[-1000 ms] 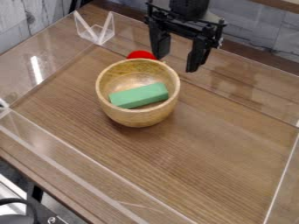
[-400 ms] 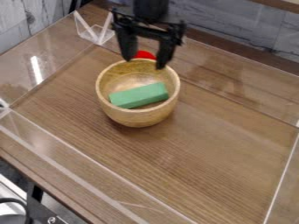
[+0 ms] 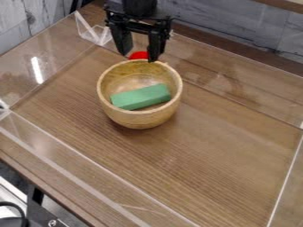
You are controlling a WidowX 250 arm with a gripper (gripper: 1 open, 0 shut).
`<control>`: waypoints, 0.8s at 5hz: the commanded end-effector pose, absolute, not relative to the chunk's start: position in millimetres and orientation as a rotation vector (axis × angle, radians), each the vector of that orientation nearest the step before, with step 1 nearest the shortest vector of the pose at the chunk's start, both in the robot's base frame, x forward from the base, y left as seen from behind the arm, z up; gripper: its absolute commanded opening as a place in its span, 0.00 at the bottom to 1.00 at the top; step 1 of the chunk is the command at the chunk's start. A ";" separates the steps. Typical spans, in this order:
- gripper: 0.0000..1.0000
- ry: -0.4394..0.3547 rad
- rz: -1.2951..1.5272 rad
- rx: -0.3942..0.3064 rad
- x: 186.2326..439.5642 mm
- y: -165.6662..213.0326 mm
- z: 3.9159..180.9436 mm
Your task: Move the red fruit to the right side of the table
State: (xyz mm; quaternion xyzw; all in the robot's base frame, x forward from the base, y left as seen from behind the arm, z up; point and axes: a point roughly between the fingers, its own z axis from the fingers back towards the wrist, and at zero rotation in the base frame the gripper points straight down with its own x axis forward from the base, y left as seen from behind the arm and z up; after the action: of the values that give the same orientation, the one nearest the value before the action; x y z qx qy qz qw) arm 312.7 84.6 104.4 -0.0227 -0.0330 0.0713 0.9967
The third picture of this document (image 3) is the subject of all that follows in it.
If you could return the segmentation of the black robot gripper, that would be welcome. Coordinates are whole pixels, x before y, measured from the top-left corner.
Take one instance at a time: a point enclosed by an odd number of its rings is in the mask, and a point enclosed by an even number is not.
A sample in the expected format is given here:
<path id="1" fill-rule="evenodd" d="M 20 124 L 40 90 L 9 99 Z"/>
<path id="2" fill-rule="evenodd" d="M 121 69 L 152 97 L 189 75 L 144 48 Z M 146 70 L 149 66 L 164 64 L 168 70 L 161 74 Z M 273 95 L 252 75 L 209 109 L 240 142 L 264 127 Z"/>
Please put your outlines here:
<path id="1" fill-rule="evenodd" d="M 105 24 L 109 27 L 118 53 L 125 56 L 132 49 L 130 29 L 148 34 L 148 61 L 164 53 L 172 17 L 160 9 L 157 0 L 105 0 Z"/>

